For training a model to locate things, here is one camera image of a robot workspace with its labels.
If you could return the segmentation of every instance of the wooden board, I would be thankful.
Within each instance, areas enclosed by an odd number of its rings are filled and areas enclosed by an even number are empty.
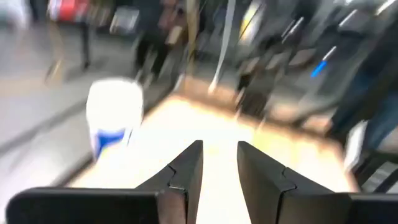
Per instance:
[[[194,140],[204,140],[203,181],[197,223],[250,223],[236,164],[238,141],[336,192],[354,192],[335,143],[287,128],[236,119],[227,111],[170,96],[147,116],[129,149],[108,149],[71,187],[134,188],[152,177]]]

